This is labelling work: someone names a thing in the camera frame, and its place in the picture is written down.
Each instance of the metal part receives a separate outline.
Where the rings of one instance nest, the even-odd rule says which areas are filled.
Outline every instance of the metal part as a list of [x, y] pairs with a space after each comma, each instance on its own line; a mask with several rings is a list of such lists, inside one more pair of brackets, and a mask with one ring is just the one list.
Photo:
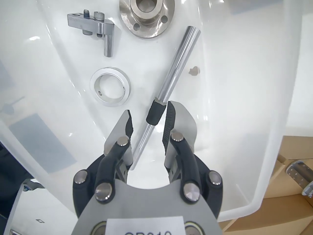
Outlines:
[[200, 198], [200, 189], [194, 183], [186, 183], [183, 188], [185, 197], [192, 202], [196, 202]]
[[104, 55], [112, 57], [114, 23], [111, 20], [103, 19], [104, 14], [102, 12], [95, 13], [96, 18], [90, 16], [88, 10], [84, 10], [84, 14], [70, 13], [67, 15], [67, 23], [70, 27], [82, 29], [84, 35], [92, 35], [93, 33], [97, 33], [98, 37], [104, 35]]
[[222, 177], [219, 173], [216, 171], [210, 171], [209, 172], [209, 179], [213, 185], [220, 185], [222, 182]]
[[205, 235], [201, 227], [194, 222], [185, 223], [186, 235]]
[[112, 194], [112, 185], [110, 183], [101, 183], [96, 187], [95, 199], [104, 202], [110, 198]]
[[158, 189], [139, 189], [116, 179], [114, 199], [109, 204], [99, 204], [92, 197], [80, 215], [72, 235], [90, 234], [98, 223], [108, 219], [164, 216], [183, 216], [184, 220], [196, 223], [206, 234], [222, 235], [216, 218], [203, 197], [196, 204], [190, 205], [181, 200], [179, 194], [180, 180]]
[[106, 222], [98, 223], [92, 230], [90, 235], [105, 235]]
[[174, 10], [175, 0], [120, 0], [122, 20], [134, 35], [142, 38], [152, 38], [166, 30]]
[[182, 135], [181, 132], [174, 132], [171, 134], [171, 137], [176, 142], [180, 142], [184, 139], [184, 136]]
[[[103, 12], [94, 12], [95, 20], [104, 22], [104, 13]], [[98, 38], [102, 38], [102, 34], [97, 33]]]
[[[117, 121], [113, 130], [111, 131], [111, 133], [109, 134], [109, 136], [105, 140], [103, 154], [105, 156], [108, 155], [110, 150], [112, 149], [113, 145], [115, 144], [116, 141], [118, 141], [119, 138], [126, 137], [127, 141], [130, 140], [130, 137], [132, 136], [132, 132], [133, 132], [133, 127], [132, 127], [132, 119], [130, 116], [130, 112], [128, 110], [125, 110], [123, 112], [123, 114], [121, 115], [120, 119]], [[126, 166], [130, 166], [133, 163], [131, 145], [129, 146], [129, 148], [124, 153], [122, 160]]]
[[[201, 31], [197, 29], [196, 27], [188, 26], [186, 29], [186, 32], [183, 36], [183, 39], [176, 51], [176, 54], [173, 58], [171, 68], [165, 77], [163, 86], [157, 96], [157, 100], [163, 103], [167, 103], [171, 93], [173, 92], [173, 89], [179, 79], [179, 76], [181, 75], [188, 58], [200, 36]], [[145, 148], [145, 146], [148, 143], [148, 140], [153, 132], [154, 126], [148, 124], [147, 122], [144, 123], [141, 135], [139, 136], [138, 142], [136, 146], [134, 147], [133, 151], [133, 157], [134, 157], [134, 163], [131, 167], [131, 170], [133, 170], [137, 162]]]
[[121, 160], [121, 162], [117, 166], [116, 174], [117, 174], [119, 180], [123, 181], [124, 183], [127, 183], [128, 169], [127, 169], [123, 160]]
[[173, 159], [172, 165], [169, 168], [170, 172], [168, 173], [168, 179], [170, 180], [170, 183], [177, 180], [178, 175], [181, 173], [181, 169], [178, 167], [177, 160]]
[[[108, 76], [116, 77], [123, 85], [123, 95], [117, 99], [109, 98], [105, 91], [101, 90], [100, 80]], [[94, 98], [104, 106], [115, 107], [124, 104], [131, 92], [131, 83], [127, 75], [120, 69], [107, 67], [95, 72], [90, 80], [90, 89]]]
[[[184, 138], [188, 142], [189, 146], [191, 147], [192, 152], [194, 152], [194, 144], [197, 138], [197, 125], [196, 121], [193, 119], [192, 115], [188, 112], [188, 110], [181, 104], [175, 101], [171, 101], [171, 105], [175, 109], [175, 122], [174, 122], [174, 128], [171, 130], [171, 133], [175, 132], [176, 130], [179, 130], [181, 133], [184, 134]], [[175, 161], [175, 156], [177, 155], [175, 148], [173, 145], [169, 142], [168, 137], [168, 144], [167, 147], [166, 144], [164, 144], [165, 147], [165, 160], [164, 160], [164, 166], [167, 168], [171, 168], [173, 165], [173, 162]]]
[[18, 233], [11, 229], [9, 235], [21, 235], [21, 233]]
[[76, 184], [82, 184], [86, 181], [86, 178], [87, 178], [87, 171], [83, 169], [75, 174], [74, 182]]
[[302, 195], [312, 198], [313, 195], [313, 170], [302, 160], [290, 163], [286, 168], [286, 173], [294, 179], [303, 189]]
[[[89, 10], [84, 10], [84, 18], [85, 18], [85, 19], [89, 19], [89, 18], [90, 18]], [[91, 36], [91, 35], [92, 35], [92, 32], [83, 29], [83, 34], [84, 34], [84, 35], [87, 35], [87, 36]]]
[[128, 137], [122, 136], [122, 137], [118, 138], [117, 139], [117, 144], [119, 146], [125, 146], [126, 144], [128, 144]]
[[25, 181], [23, 182], [23, 191], [26, 192], [28, 190], [35, 190], [37, 188], [44, 188], [43, 185], [41, 185], [40, 183], [38, 182], [33, 182], [31, 179], [25, 179]]

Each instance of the metal flange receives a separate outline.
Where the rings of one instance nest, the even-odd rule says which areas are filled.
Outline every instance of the metal flange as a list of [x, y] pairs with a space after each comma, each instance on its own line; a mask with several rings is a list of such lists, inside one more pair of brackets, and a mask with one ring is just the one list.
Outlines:
[[[123, 94], [119, 98], [110, 98], [101, 89], [101, 79], [109, 76], [116, 77], [123, 86]], [[115, 67], [107, 67], [97, 70], [90, 80], [90, 90], [94, 98], [104, 106], [115, 107], [123, 105], [131, 92], [131, 82], [127, 75]]]
[[[143, 8], [144, 1], [150, 2]], [[152, 38], [167, 29], [174, 15], [175, 0], [120, 0], [120, 13], [127, 28], [136, 36]]]

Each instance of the threaded screw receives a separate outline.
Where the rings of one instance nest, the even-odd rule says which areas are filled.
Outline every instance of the threaded screw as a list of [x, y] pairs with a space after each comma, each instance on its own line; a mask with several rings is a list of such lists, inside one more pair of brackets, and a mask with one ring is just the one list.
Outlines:
[[90, 13], [88, 10], [84, 10], [84, 18], [89, 19], [90, 18]]
[[[104, 21], [104, 13], [103, 12], [94, 12], [94, 18], [98, 21]], [[102, 34], [97, 33], [98, 38], [102, 38]]]
[[[90, 13], [89, 13], [88, 10], [84, 10], [84, 18], [85, 18], [85, 19], [89, 19], [89, 18], [90, 18]], [[91, 35], [92, 35], [92, 32], [83, 29], [83, 34], [84, 34], [84, 35], [87, 35], [87, 36], [91, 36]]]

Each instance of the silver bolt head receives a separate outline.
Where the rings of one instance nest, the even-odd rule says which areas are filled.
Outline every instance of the silver bolt head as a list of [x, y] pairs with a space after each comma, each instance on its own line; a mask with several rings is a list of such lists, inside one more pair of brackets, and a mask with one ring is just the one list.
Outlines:
[[172, 133], [171, 137], [176, 142], [180, 142], [184, 139], [184, 136], [182, 135], [181, 132], [174, 132]]
[[87, 179], [87, 171], [84, 169], [77, 172], [74, 176], [74, 182], [76, 184], [82, 184], [86, 181], [86, 179]]
[[126, 144], [128, 144], [128, 137], [127, 136], [122, 136], [120, 138], [117, 139], [117, 144], [119, 146], [125, 146]]
[[112, 185], [110, 183], [101, 183], [96, 187], [95, 198], [100, 202], [108, 200], [111, 194], [112, 194]]
[[104, 13], [103, 12], [94, 12], [95, 20], [104, 21]]
[[202, 229], [200, 226], [194, 222], [185, 223], [186, 235], [203, 235]]
[[183, 187], [184, 196], [191, 202], [197, 202], [200, 198], [200, 189], [194, 183], [186, 183]]
[[210, 171], [209, 172], [209, 178], [213, 185], [220, 185], [222, 182], [222, 177], [219, 173], [216, 171]]

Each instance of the flange center hole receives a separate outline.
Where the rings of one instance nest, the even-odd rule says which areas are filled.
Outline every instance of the flange center hole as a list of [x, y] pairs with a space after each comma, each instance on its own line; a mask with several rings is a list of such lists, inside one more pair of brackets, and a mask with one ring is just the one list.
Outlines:
[[114, 75], [105, 74], [95, 82], [97, 96], [108, 103], [116, 103], [124, 95], [124, 87], [121, 81]]
[[136, 4], [142, 12], [150, 12], [155, 8], [157, 0], [136, 0]]

